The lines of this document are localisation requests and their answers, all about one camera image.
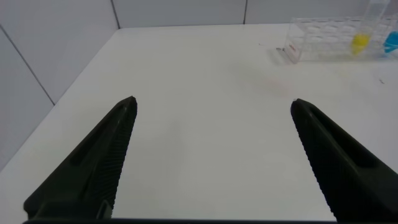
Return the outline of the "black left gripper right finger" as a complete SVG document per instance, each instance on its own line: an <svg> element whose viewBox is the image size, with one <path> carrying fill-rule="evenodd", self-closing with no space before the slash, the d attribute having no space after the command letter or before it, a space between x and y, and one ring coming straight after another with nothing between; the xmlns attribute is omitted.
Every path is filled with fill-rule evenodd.
<svg viewBox="0 0 398 224"><path fill-rule="evenodd" d="M315 105L290 113L325 200L338 222L397 222L397 173Z"/></svg>

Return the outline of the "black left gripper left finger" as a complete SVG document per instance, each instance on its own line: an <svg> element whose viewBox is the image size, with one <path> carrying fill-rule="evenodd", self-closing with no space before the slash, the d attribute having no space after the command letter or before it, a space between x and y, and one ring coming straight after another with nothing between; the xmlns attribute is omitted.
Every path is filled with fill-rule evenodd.
<svg viewBox="0 0 398 224"><path fill-rule="evenodd" d="M28 218L111 218L136 116L133 96L118 102L27 198Z"/></svg>

